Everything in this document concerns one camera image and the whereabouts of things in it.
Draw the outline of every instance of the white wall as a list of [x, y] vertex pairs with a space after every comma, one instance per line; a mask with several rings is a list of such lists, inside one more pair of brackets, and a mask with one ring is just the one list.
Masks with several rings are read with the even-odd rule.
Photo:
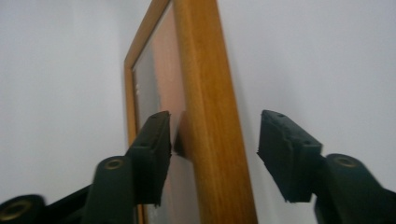
[[256, 155], [263, 109], [396, 190], [395, 2], [218, 2], [260, 223], [316, 223], [313, 203], [284, 203]]
[[127, 148], [123, 60], [141, 22], [119, 1], [0, 1], [0, 202], [53, 202]]

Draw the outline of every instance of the picture frame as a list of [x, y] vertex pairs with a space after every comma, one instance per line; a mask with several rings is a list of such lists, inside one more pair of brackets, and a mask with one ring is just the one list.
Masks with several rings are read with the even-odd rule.
[[[187, 120], [178, 124], [177, 129], [183, 129], [183, 155], [192, 166], [192, 172], [182, 178], [194, 180], [198, 221], [257, 223], [248, 161], [216, 0], [151, 2], [124, 62], [129, 144], [132, 144], [138, 132], [138, 123], [141, 122], [138, 120], [134, 70], [169, 7], [174, 15], [185, 101], [183, 117]], [[165, 186], [163, 191], [166, 193], [168, 190], [172, 188]], [[178, 196], [179, 199], [186, 197], [190, 196]], [[143, 207], [138, 210], [139, 222], [149, 223], [150, 214]], [[181, 211], [167, 212], [178, 213], [175, 216], [183, 214]]]

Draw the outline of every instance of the clamp jaw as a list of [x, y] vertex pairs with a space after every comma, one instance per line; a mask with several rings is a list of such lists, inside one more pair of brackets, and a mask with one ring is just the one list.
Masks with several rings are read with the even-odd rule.
[[317, 195], [318, 223], [396, 223], [396, 193], [383, 189], [362, 162], [320, 155], [322, 144], [283, 114], [262, 111], [259, 156], [285, 201]]

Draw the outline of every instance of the wooden frame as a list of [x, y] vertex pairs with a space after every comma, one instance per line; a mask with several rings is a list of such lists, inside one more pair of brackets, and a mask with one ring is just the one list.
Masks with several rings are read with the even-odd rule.
[[[133, 68], [169, 0], [153, 0], [125, 59], [128, 136], [136, 134]], [[202, 223], [257, 223], [216, 0], [172, 0]]]

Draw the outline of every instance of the metal rivet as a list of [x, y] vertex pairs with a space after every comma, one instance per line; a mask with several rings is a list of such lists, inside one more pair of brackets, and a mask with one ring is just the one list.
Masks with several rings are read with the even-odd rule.
[[12, 203], [6, 209], [0, 212], [0, 221], [10, 221], [20, 217], [32, 207], [32, 203], [27, 200], [20, 200]]
[[120, 168], [123, 165], [123, 161], [119, 159], [114, 159], [111, 161], [106, 162], [105, 168], [107, 170], [115, 170]]

